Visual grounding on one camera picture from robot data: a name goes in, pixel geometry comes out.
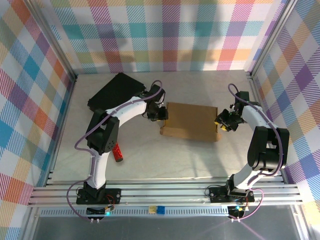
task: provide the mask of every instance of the plaid wall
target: plaid wall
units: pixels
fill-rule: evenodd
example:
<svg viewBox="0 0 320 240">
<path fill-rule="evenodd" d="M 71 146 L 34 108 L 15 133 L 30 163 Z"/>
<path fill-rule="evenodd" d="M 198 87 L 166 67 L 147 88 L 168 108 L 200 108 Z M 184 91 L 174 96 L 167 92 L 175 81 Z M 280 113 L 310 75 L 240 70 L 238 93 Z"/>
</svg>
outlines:
<svg viewBox="0 0 320 240">
<path fill-rule="evenodd" d="M 18 237 L 71 81 L 23 0 L 0 0 L 0 239 Z"/>
<path fill-rule="evenodd" d="M 279 4 L 277 10 L 275 11 L 275 13 L 273 15 L 272 21 L 271 21 L 269 27 L 267 28 L 267 30 L 266 30 L 266 32 L 265 32 L 265 34 L 263 36 L 263 39 L 260 42 L 260 45 L 259 45 L 257 51 L 254 54 L 253 61 L 251 62 L 250 66 L 247 69 L 246 68 L 244 69 L 245 71 L 252 72 L 252 70 L 253 70 L 253 68 L 254 68 L 257 60 L 258 60 L 258 57 L 259 57 L 262 49 L 264 48 L 264 46 L 265 46 L 265 44 L 266 44 L 266 42 L 268 40 L 268 37 L 270 36 L 272 30 L 274 29 L 274 27 L 275 27 L 275 25 L 277 23 L 277 20 L 278 20 L 278 18 L 280 16 L 282 10 L 284 9 L 284 6 L 286 5 L 286 2 L 287 2 L 287 0 L 281 0 L 281 3 Z"/>
<path fill-rule="evenodd" d="M 73 69 L 96 74 L 244 69 L 261 41 L 266 41 L 281 2 L 43 0 L 39 4 Z"/>
<path fill-rule="evenodd" d="M 290 131 L 286 172 L 320 229 L 320 1 L 299 0 L 257 73 L 268 116 Z"/>
</svg>

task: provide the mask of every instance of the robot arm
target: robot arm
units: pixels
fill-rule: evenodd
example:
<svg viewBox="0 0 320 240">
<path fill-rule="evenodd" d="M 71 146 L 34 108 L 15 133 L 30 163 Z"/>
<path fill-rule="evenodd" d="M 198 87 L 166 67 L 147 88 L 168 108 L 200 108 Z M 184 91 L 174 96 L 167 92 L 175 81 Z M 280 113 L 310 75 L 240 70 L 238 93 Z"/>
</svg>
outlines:
<svg viewBox="0 0 320 240">
<path fill-rule="evenodd" d="M 137 115 L 147 114 L 147 118 L 151 121 L 168 119 L 168 111 L 161 103 L 165 97 L 165 91 L 162 89 L 158 95 L 148 99 L 142 100 L 146 97 L 152 96 L 158 92 L 159 86 L 153 85 L 149 92 L 141 92 L 137 96 L 133 96 L 130 100 L 123 103 L 131 103 L 121 108 L 114 113 L 103 126 L 91 133 L 87 139 L 87 145 L 95 154 L 93 174 L 84 182 L 83 189 L 96 200 L 98 203 L 103 195 L 106 187 L 106 167 L 110 152 L 117 143 L 118 131 L 122 124 L 134 118 Z M 101 110 L 96 109 L 87 129 L 87 133 L 93 129 L 102 119 L 108 114 L 112 113 L 119 106 L 112 109 Z"/>
<path fill-rule="evenodd" d="M 236 93 L 236 96 L 250 102 L 247 91 L 240 91 Z M 250 103 L 262 112 L 262 108 L 257 102 Z M 230 111 L 224 109 L 215 119 L 215 123 L 221 124 L 221 129 L 226 132 L 236 131 L 241 123 L 248 123 L 253 130 L 247 153 L 247 164 L 238 173 L 231 175 L 226 183 L 228 196 L 247 197 L 253 184 L 261 179 L 263 174 L 273 173 L 279 163 L 279 143 L 276 134 L 269 126 L 271 120 L 266 122 L 256 109 L 236 99 L 235 103 L 230 106 Z M 283 149 L 281 168 L 284 168 L 287 163 L 289 131 L 271 124 L 280 135 Z"/>
</svg>

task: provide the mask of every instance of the cable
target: cable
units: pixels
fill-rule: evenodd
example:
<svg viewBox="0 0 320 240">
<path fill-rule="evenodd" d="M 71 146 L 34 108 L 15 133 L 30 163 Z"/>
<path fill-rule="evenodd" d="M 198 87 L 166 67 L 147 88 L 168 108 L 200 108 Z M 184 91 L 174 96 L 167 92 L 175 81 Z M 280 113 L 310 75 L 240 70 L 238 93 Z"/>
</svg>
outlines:
<svg viewBox="0 0 320 240">
<path fill-rule="evenodd" d="M 244 212 L 243 212 L 243 216 L 242 217 L 244 217 L 246 215 L 246 209 L 247 209 L 247 207 L 249 205 L 248 197 L 246 197 L 245 200 L 246 200 L 246 204 L 245 204 L 245 207 L 244 207 Z"/>
<path fill-rule="evenodd" d="M 79 189 L 84 189 L 84 188 L 81 187 L 81 186 L 79 186 L 79 187 L 76 188 L 75 194 L 76 194 L 77 196 L 80 196 L 79 193 L 78 193 L 78 192 L 79 192 Z"/>
<path fill-rule="evenodd" d="M 261 192 L 262 196 L 261 196 L 261 200 L 260 200 L 258 206 L 256 206 L 256 208 L 247 216 L 243 216 L 243 217 L 237 218 L 235 216 L 229 215 L 230 218 L 233 218 L 233 219 L 236 219 L 236 220 L 247 219 L 247 218 L 251 217 L 253 214 L 255 214 L 255 212 L 258 211 L 258 209 L 260 208 L 262 202 L 264 201 L 264 191 L 261 188 L 249 188 L 249 189 L 250 189 L 250 191 L 259 190 Z"/>
<path fill-rule="evenodd" d="M 233 83 L 230 83 L 229 85 L 228 85 L 228 89 L 229 89 L 229 91 L 230 91 L 230 88 L 229 88 L 229 86 L 233 86 L 234 88 L 235 88 L 235 90 L 236 90 L 236 93 L 238 93 L 239 92 L 239 89 L 237 88 L 237 86 L 235 85 L 235 84 L 233 84 Z"/>
<path fill-rule="evenodd" d="M 120 106 L 118 106 L 115 110 L 113 110 L 110 114 L 108 114 L 104 119 L 102 119 L 95 127 L 93 127 L 90 131 L 88 131 L 85 135 L 83 135 L 82 137 L 80 137 L 80 139 L 75 143 L 74 145 L 74 148 L 76 150 L 79 150 L 79 151 L 84 151 L 84 152 L 87 152 L 87 153 L 90 153 L 91 154 L 91 170 L 90 170 L 90 174 L 88 176 L 88 178 L 86 178 L 85 180 L 80 180 L 80 181 L 76 181 L 74 182 L 69 188 L 68 190 L 66 191 L 66 201 L 69 205 L 69 207 L 72 209 L 72 211 L 80 218 L 86 220 L 86 221 L 89 221 L 92 223 L 92 221 L 90 219 L 88 219 L 87 217 L 85 216 L 82 216 L 81 214 L 79 214 L 77 212 L 77 210 L 72 206 L 70 200 L 69 200 L 69 192 L 71 190 L 71 188 L 76 185 L 76 184 L 79 184 L 79 183 L 84 183 L 86 181 L 88 181 L 92 175 L 94 174 L 94 169 L 95 169 L 95 163 L 96 163 L 96 156 L 95 156 L 95 153 L 93 151 L 91 151 L 90 149 L 87 149 L 87 148 L 82 148 L 82 147 L 78 147 L 79 143 L 84 140 L 87 136 L 89 136 L 90 134 L 92 134 L 97 128 L 99 128 L 108 118 L 110 118 L 113 114 L 117 113 L 120 109 L 126 107 L 126 106 L 129 106 L 131 104 L 135 104 L 135 103 L 138 103 L 138 102 L 142 102 L 142 101 L 145 101 L 145 100 L 149 100 L 149 99 L 152 99 L 154 98 L 155 96 L 157 96 L 161 90 L 163 89 L 163 84 L 160 80 L 155 80 L 152 84 L 151 84 L 151 87 L 155 84 L 155 83 L 160 83 L 160 88 L 159 90 L 155 93 L 155 94 L 152 94 L 151 96 L 148 96 L 148 97 L 144 97 L 144 98 L 141 98 L 141 99 L 137 99 L 137 100 L 134 100 L 134 101 L 129 101 L 129 102 L 125 102 L 123 104 L 121 104 Z"/>
<path fill-rule="evenodd" d="M 107 195 L 106 196 L 106 198 L 109 200 L 109 203 L 113 206 L 113 207 L 115 207 L 115 199 L 114 199 L 114 197 L 113 196 L 111 196 L 111 195 Z"/>
<path fill-rule="evenodd" d="M 211 198 L 211 196 L 210 195 L 207 195 L 206 194 L 206 192 L 207 192 L 207 190 L 211 187 L 211 186 L 216 186 L 216 187 L 225 187 L 225 186 L 222 186 L 222 185 L 209 185 L 209 186 L 207 186 L 206 188 L 205 188 L 205 190 L 204 190 L 204 195 L 206 196 L 206 197 L 208 197 L 208 198 Z"/>
</svg>

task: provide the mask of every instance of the purple cable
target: purple cable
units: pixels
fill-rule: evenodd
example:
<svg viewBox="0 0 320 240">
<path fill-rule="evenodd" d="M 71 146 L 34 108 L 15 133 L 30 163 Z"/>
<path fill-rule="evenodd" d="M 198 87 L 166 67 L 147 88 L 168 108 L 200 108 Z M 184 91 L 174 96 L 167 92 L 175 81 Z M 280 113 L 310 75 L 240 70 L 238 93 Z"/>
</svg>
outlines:
<svg viewBox="0 0 320 240">
<path fill-rule="evenodd" d="M 251 104 L 250 102 L 245 101 L 245 100 L 243 100 L 242 98 L 240 98 L 240 97 L 238 97 L 237 95 L 235 95 L 235 94 L 232 92 L 232 90 L 231 90 L 231 86 L 233 86 L 233 87 L 236 89 L 236 91 L 239 92 L 237 86 L 234 85 L 233 83 L 230 83 L 230 84 L 228 85 L 228 90 L 229 90 L 229 92 L 230 92 L 237 100 L 239 100 L 240 102 L 243 102 L 243 103 L 245 103 L 245 104 L 248 104 L 250 107 L 252 107 L 254 110 L 256 110 L 256 111 L 261 115 L 261 117 L 266 121 L 266 123 L 269 125 L 269 127 L 274 131 L 275 136 L 276 136 L 276 139 L 278 140 L 278 143 L 279 143 L 279 162 L 278 162 L 278 165 L 277 165 L 275 171 L 274 171 L 273 173 L 271 173 L 271 174 L 266 174 L 266 173 L 262 173 L 262 172 L 258 173 L 256 176 L 253 176 L 252 178 L 249 179 L 247 185 L 250 186 L 250 184 L 251 184 L 255 179 L 257 179 L 260 175 L 267 176 L 267 177 L 272 177 L 272 176 L 274 176 L 274 175 L 276 175 L 276 174 L 278 173 L 278 171 L 279 171 L 280 168 L 282 167 L 282 162 L 283 162 L 283 147 L 282 147 L 282 142 L 281 142 L 281 139 L 280 139 L 280 135 L 279 135 L 279 133 L 277 132 L 277 129 L 272 125 L 272 123 L 271 123 L 271 122 L 269 121 L 269 119 L 265 116 L 265 114 L 264 114 L 263 112 L 261 112 L 260 109 L 258 109 L 256 106 L 254 106 L 253 104 Z M 258 206 L 257 206 L 249 215 L 239 218 L 240 220 L 247 219 L 247 218 L 251 217 L 251 216 L 260 208 L 260 206 L 261 206 L 261 204 L 262 204 L 262 202 L 263 202 L 263 200 L 264 200 L 264 191 L 263 191 L 261 188 L 249 188 L 249 189 L 250 189 L 250 191 L 259 190 L 259 191 L 261 192 L 261 194 L 262 194 L 261 200 L 260 200 Z M 229 216 L 230 216 L 231 218 L 233 218 L 233 219 L 238 219 L 238 218 L 236 218 L 236 217 L 234 217 L 234 216 L 232 216 L 232 215 L 229 215 Z"/>
<path fill-rule="evenodd" d="M 256 208 L 255 208 L 249 215 L 244 216 L 244 217 L 240 217 L 239 220 L 247 219 L 247 218 L 251 217 L 253 214 L 255 214 L 255 212 L 258 211 L 258 209 L 260 208 L 262 202 L 264 201 L 264 196 L 265 196 L 265 194 L 264 194 L 264 191 L 263 191 L 261 188 L 249 188 L 249 189 L 250 189 L 250 191 L 259 190 L 259 191 L 261 192 L 261 194 L 262 194 L 261 200 L 260 200 L 258 206 L 256 206 Z M 232 216 L 232 215 L 229 215 L 229 216 L 230 216 L 231 218 L 233 218 L 233 219 L 238 220 L 238 218 L 235 217 L 235 216 Z"/>
<path fill-rule="evenodd" d="M 108 114 L 104 119 L 102 119 L 94 128 L 92 128 L 90 131 L 88 131 L 85 135 L 83 135 L 82 137 L 80 137 L 80 139 L 75 143 L 74 145 L 74 148 L 76 150 L 79 150 L 79 151 L 84 151 L 84 152 L 88 152 L 91 154 L 91 170 L 90 170 L 90 175 L 87 179 L 85 180 L 80 180 L 80 181 L 76 181 L 74 182 L 69 188 L 68 190 L 66 191 L 66 201 L 69 205 L 69 207 L 72 209 L 72 211 L 80 218 L 86 220 L 86 221 L 90 221 L 90 219 L 88 219 L 87 217 L 85 216 L 82 216 L 81 214 L 79 214 L 77 212 L 77 210 L 72 206 L 70 200 L 69 200 L 69 192 L 70 190 L 72 189 L 72 187 L 76 184 L 79 184 L 79 183 L 84 183 L 86 181 L 88 181 L 90 179 L 90 177 L 92 177 L 93 173 L 94 173 L 94 169 L 95 169 L 95 163 L 96 163 L 96 156 L 95 156 L 95 153 L 93 151 L 91 151 L 90 149 L 87 149 L 87 148 L 81 148 L 81 147 L 78 147 L 79 143 L 84 140 L 87 136 L 89 136 L 90 134 L 92 134 L 97 128 L 99 128 L 108 118 L 110 118 L 113 114 L 117 113 L 120 109 L 126 107 L 126 106 L 129 106 L 131 104 L 135 104 L 135 103 L 138 103 L 138 102 L 142 102 L 142 101 L 145 101 L 145 100 L 149 100 L 149 99 L 152 99 L 153 97 L 155 97 L 156 95 L 158 95 L 160 93 L 160 91 L 163 89 L 162 88 L 162 82 L 160 80 L 155 80 L 152 84 L 151 84 L 151 87 L 155 84 L 155 83 L 160 83 L 160 88 L 159 90 L 151 95 L 151 96 L 148 96 L 148 97 L 144 97 L 144 98 L 141 98 L 141 99 L 137 99 L 137 100 L 134 100 L 134 101 L 129 101 L 129 102 L 125 102 L 123 103 L 122 105 L 120 105 L 119 107 L 117 107 L 114 111 L 112 111 L 110 114 Z"/>
</svg>

